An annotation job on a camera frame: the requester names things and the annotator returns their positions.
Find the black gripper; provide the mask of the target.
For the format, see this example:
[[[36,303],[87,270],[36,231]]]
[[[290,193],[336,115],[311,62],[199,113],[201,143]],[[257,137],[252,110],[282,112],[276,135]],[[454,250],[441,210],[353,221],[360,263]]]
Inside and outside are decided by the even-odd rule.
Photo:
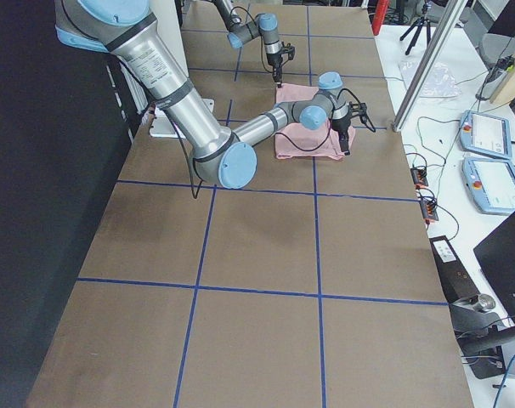
[[[291,43],[266,42],[265,54],[277,88],[282,87],[282,66],[295,57],[296,49]]]
[[[365,114],[364,103],[348,102],[332,112],[331,128],[337,133],[339,145],[344,155],[350,155],[348,129],[353,118]]]

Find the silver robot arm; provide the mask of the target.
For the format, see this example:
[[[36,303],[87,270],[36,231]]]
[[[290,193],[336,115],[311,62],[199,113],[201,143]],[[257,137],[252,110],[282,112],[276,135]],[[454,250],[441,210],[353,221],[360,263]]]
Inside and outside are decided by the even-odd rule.
[[[283,84],[283,67],[294,60],[296,49],[289,42],[280,40],[278,20],[275,14],[261,13],[255,17],[231,1],[212,1],[227,29],[227,38],[232,48],[240,49],[259,38],[261,42],[262,66],[268,72],[277,88]]]
[[[365,103],[348,102],[339,74],[322,74],[309,100],[280,102],[272,110],[230,129],[218,123],[182,66],[161,40],[158,19],[147,1],[57,1],[56,32],[61,43],[109,53],[128,64],[141,86],[174,129],[192,146],[186,159],[190,176],[240,189],[257,170],[254,145],[282,128],[300,123],[309,130],[324,122],[337,132],[343,154],[349,153],[348,129],[358,117],[368,120]]]

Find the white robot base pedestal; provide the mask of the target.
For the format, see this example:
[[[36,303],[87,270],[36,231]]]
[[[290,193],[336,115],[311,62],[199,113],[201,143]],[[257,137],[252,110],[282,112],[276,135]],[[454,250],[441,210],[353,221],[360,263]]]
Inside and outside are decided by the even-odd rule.
[[[194,145],[205,145],[218,135],[219,125],[206,102],[188,77],[184,47],[173,1],[151,1],[156,17],[158,51],[167,63],[167,73],[156,84],[159,99],[170,99],[156,107],[152,134],[173,137],[180,132]]]

